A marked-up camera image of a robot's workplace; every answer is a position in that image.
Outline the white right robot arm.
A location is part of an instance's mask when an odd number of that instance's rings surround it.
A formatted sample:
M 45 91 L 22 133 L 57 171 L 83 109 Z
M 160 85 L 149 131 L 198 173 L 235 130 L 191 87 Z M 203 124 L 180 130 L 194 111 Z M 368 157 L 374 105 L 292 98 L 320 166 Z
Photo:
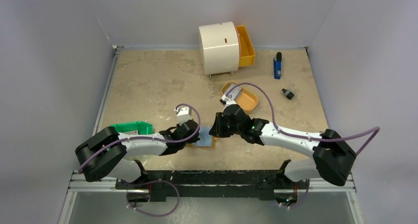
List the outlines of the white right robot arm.
M 307 156 L 305 160 L 291 160 L 282 164 L 277 182 L 283 188 L 314 178 L 322 178 L 342 187 L 357 157 L 354 150 L 334 130 L 310 133 L 288 128 L 277 129 L 266 119 L 251 118 L 238 105 L 227 106 L 222 112 L 216 113 L 209 134 L 216 138 L 239 135 L 250 144 L 281 147 Z

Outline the orange leather card holder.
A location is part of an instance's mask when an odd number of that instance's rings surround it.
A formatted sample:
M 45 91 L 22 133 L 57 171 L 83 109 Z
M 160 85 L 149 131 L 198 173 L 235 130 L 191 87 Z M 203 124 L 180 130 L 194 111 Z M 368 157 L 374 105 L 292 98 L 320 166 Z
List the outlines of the orange leather card holder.
M 201 127 L 199 130 L 199 140 L 186 146 L 190 148 L 212 148 L 215 145 L 216 138 L 209 134 L 211 128 L 211 126 Z

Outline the silver VIP credit card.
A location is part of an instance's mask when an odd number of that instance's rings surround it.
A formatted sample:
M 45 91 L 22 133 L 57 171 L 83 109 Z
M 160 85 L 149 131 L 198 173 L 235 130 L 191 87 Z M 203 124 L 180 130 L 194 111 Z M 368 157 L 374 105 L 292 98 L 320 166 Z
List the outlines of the silver VIP credit card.
M 231 84 L 226 90 L 226 92 L 228 92 L 227 97 L 232 100 L 235 100 L 241 94 L 241 90 L 242 90 L 240 86 L 233 88 L 234 86 L 235 86 L 234 84 Z

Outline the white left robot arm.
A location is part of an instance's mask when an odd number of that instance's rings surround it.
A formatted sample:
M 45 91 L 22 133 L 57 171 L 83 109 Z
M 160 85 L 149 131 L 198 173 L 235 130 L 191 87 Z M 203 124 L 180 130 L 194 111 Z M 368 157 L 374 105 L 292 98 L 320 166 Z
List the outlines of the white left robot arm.
M 147 182 L 146 170 L 140 161 L 130 157 L 177 153 L 187 143 L 199 140 L 199 129 L 199 123 L 192 119 L 149 135 L 132 136 L 108 126 L 75 149 L 78 172 L 88 182 L 113 177 L 135 189 L 143 188 Z

